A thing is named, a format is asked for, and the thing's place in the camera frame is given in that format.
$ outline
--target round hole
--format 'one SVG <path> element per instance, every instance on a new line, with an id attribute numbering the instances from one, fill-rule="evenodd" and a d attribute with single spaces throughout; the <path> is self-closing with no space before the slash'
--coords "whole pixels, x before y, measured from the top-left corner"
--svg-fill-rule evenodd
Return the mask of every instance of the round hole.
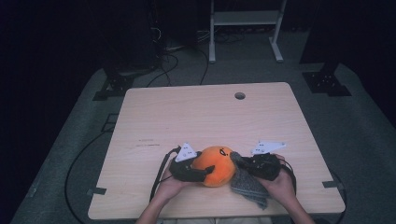
<path id="1" fill-rule="evenodd" d="M 243 99 L 245 99 L 245 97 L 246 97 L 246 95 L 244 93 L 242 93 L 242 92 L 237 92 L 235 94 L 235 98 L 238 99 L 238 100 L 243 100 Z"/>

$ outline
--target stuffed pumpkin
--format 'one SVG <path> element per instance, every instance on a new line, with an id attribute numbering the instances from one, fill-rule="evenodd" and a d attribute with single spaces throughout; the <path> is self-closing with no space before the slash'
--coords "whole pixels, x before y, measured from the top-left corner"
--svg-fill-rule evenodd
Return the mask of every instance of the stuffed pumpkin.
<path id="1" fill-rule="evenodd" d="M 228 183 L 235 173 L 235 166 L 230 158 L 232 152 L 228 147 L 207 147 L 192 162 L 191 167 L 204 170 L 206 167 L 214 165 L 215 169 L 206 176 L 203 184 L 207 187 L 220 187 Z"/>

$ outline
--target table top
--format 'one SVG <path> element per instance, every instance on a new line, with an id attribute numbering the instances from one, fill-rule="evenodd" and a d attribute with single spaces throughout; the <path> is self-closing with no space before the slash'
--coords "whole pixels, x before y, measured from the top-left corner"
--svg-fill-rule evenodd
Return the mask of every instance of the table top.
<path id="1" fill-rule="evenodd" d="M 289 84 L 251 83 L 128 90 L 97 183 L 106 193 L 93 195 L 89 217 L 138 218 L 164 155 L 185 142 L 196 151 L 225 146 L 249 157 L 260 140 L 287 144 L 276 153 L 293 167 L 297 197 L 308 213 L 344 211 L 338 189 L 323 187 L 332 176 Z M 227 184 L 187 187 L 160 217 L 285 214 L 273 200 L 260 209 Z"/>

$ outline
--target floor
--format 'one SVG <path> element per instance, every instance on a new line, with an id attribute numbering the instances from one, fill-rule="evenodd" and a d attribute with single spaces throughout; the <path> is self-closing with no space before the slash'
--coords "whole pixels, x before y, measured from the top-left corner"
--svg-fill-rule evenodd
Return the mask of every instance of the floor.
<path id="1" fill-rule="evenodd" d="M 268 37 L 271 33 L 231 35 L 239 41 L 217 44 L 216 63 L 207 63 L 202 43 L 163 56 L 163 70 L 138 77 L 132 88 L 287 82 L 304 113 L 318 147 L 339 178 L 345 193 L 343 215 L 315 215 L 330 223 L 393 223 L 396 220 L 396 130 L 365 91 L 358 76 L 340 64 L 335 71 L 351 96 L 312 93 L 302 73 L 322 64 L 299 64 L 308 32 L 281 32 L 283 63 L 277 63 Z M 111 129 L 122 97 L 93 101 L 106 80 L 103 69 L 92 74 L 64 124 L 35 182 L 12 223 L 133 223 L 132 220 L 90 220 L 92 190 L 100 174 Z M 288 217 L 273 222 L 290 223 Z"/>

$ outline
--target white paper tag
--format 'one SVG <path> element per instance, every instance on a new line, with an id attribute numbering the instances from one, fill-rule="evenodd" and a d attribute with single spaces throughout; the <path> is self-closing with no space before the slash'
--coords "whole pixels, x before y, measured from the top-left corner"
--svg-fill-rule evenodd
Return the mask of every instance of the white paper tag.
<path id="1" fill-rule="evenodd" d="M 185 143 L 183 147 L 180 149 L 178 152 L 175 161 L 186 161 L 191 158 L 197 157 L 197 153 L 192 149 L 192 147 L 189 145 L 189 143 Z"/>
<path id="2" fill-rule="evenodd" d="M 253 149 L 251 149 L 251 154 L 253 155 L 259 155 L 259 154 L 265 154 L 268 152 L 272 152 L 274 150 L 277 150 L 279 148 L 285 147 L 286 143 L 284 142 L 264 142 L 264 141 L 259 141 L 259 144 Z"/>

